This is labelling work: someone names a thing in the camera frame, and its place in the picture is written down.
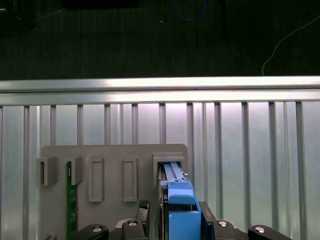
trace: gray slot holder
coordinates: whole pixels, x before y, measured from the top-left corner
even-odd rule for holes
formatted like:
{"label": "gray slot holder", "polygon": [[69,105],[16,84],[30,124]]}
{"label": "gray slot holder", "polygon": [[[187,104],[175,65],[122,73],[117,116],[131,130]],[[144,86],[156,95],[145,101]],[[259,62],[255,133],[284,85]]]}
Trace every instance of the gray slot holder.
{"label": "gray slot holder", "polygon": [[158,185],[158,166],[160,163],[180,163],[183,171],[188,173],[188,164],[183,152],[154,152],[153,153],[153,186]]}
{"label": "gray slot holder", "polygon": [[123,201],[137,201],[137,158],[123,159]]}
{"label": "gray slot holder", "polygon": [[92,157],[89,159],[88,170],[88,199],[90,203],[102,202],[104,168],[103,158]]}
{"label": "gray slot holder", "polygon": [[55,157],[56,163],[52,164],[57,168],[58,179],[49,186],[39,185],[41,240],[48,235],[66,239],[67,162],[74,162],[78,230],[102,224],[112,231],[118,221],[135,218],[139,200],[149,200],[150,240],[155,240],[158,232],[159,190],[154,186],[158,164],[180,162],[184,171],[192,171],[186,169],[188,149],[183,144],[52,145],[41,149],[41,157]]}
{"label": "gray slot holder", "polygon": [[58,181],[58,159],[57,157],[41,157],[38,161],[39,181],[44,186],[49,186]]}
{"label": "gray slot holder", "polygon": [[84,180],[84,161],[82,156],[66,157],[67,162],[71,162],[71,185],[77,185]]}

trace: screw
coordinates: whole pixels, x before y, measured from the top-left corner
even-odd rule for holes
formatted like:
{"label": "screw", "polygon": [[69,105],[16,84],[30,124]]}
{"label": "screw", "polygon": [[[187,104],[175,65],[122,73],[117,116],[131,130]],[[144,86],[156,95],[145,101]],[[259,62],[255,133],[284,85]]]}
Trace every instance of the screw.
{"label": "screw", "polygon": [[225,221],[219,221],[218,224],[219,224],[221,227],[226,227],[226,226],[228,225]]}
{"label": "screw", "polygon": [[130,221],[129,222],[129,226],[130,227],[133,227],[133,226],[135,226],[135,225],[137,225],[138,223],[136,222],[136,221]]}
{"label": "screw", "polygon": [[259,226],[255,227],[254,230],[256,230],[257,232],[259,232],[261,234],[263,234],[266,231],[264,228],[259,227]]}
{"label": "screw", "polygon": [[99,227],[99,226],[96,226],[96,227],[93,228],[92,231],[95,232],[95,233],[98,233],[98,232],[101,232],[101,231],[102,231],[102,228]]}

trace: vertical metal rib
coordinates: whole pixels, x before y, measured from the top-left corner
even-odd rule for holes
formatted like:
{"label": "vertical metal rib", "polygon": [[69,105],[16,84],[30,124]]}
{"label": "vertical metal rib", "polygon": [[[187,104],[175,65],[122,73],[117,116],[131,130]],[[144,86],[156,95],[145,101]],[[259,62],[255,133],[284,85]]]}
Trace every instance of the vertical metal rib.
{"label": "vertical metal rib", "polygon": [[132,104],[122,104],[121,116],[121,143],[132,144]]}
{"label": "vertical metal rib", "polygon": [[104,106],[104,144],[110,144],[110,105]]}
{"label": "vertical metal rib", "polygon": [[300,235],[301,239],[307,239],[307,205],[306,205],[306,172],[305,172],[305,149],[304,149],[304,118],[303,104],[296,103],[296,134],[298,150],[298,178],[299,178],[299,212],[300,212]]}
{"label": "vertical metal rib", "polygon": [[271,206],[272,228],[279,231],[279,204],[278,204],[278,157],[277,157],[277,129],[275,103],[269,103],[270,129],[270,157],[271,157]]}
{"label": "vertical metal rib", "polygon": [[222,171],[222,132],[221,132],[221,105],[214,105],[215,111],[215,159],[216,159],[216,217],[222,219],[224,215],[224,188]]}
{"label": "vertical metal rib", "polygon": [[208,154],[207,154],[207,108],[202,104],[202,142],[203,142],[203,170],[204,170],[204,201],[208,203]]}
{"label": "vertical metal rib", "polygon": [[78,105],[76,111],[76,127],[77,127],[77,139],[78,145],[84,144],[84,106]]}
{"label": "vertical metal rib", "polygon": [[244,176],[244,226],[251,226],[250,155],[248,103],[242,103],[243,176]]}
{"label": "vertical metal rib", "polygon": [[187,116],[187,137],[188,137],[188,169],[189,169],[189,180],[192,184],[195,182],[194,173],[194,116],[193,116],[193,105],[188,104],[186,106]]}
{"label": "vertical metal rib", "polygon": [[132,144],[138,144],[138,105],[132,105]]}
{"label": "vertical metal rib", "polygon": [[50,145],[56,145],[57,142],[57,108],[51,106],[50,109]]}
{"label": "vertical metal rib", "polygon": [[160,122],[160,143],[166,143],[166,105],[159,105],[159,122]]}
{"label": "vertical metal rib", "polygon": [[2,226],[2,119],[3,119],[3,114],[2,114],[2,107],[0,107],[0,240],[1,240],[1,226]]}
{"label": "vertical metal rib", "polygon": [[29,107],[23,112],[23,203],[22,239],[28,240],[29,231]]}

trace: black clamp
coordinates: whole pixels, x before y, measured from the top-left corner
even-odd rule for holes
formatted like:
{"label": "black clamp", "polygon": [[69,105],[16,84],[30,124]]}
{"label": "black clamp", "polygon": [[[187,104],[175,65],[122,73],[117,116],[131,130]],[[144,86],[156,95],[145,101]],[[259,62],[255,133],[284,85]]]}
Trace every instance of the black clamp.
{"label": "black clamp", "polygon": [[249,227],[243,232],[226,220],[217,220],[207,203],[200,202],[202,240],[291,240],[291,238],[264,225]]}
{"label": "black clamp", "polygon": [[148,240],[149,209],[149,201],[141,200],[135,219],[119,221],[117,227],[112,231],[101,224],[88,225],[68,240]]}

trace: rectangular slot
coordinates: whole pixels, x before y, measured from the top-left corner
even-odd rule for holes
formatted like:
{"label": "rectangular slot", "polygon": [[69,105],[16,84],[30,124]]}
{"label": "rectangular slot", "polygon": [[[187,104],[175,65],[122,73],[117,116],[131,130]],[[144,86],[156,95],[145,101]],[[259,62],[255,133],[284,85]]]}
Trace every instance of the rectangular slot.
{"label": "rectangular slot", "polygon": [[137,158],[125,157],[123,160],[123,201],[137,201]]}
{"label": "rectangular slot", "polygon": [[40,162],[40,184],[45,184],[45,163],[42,161]]}
{"label": "rectangular slot", "polygon": [[103,198],[103,158],[89,160],[89,202],[102,202]]}

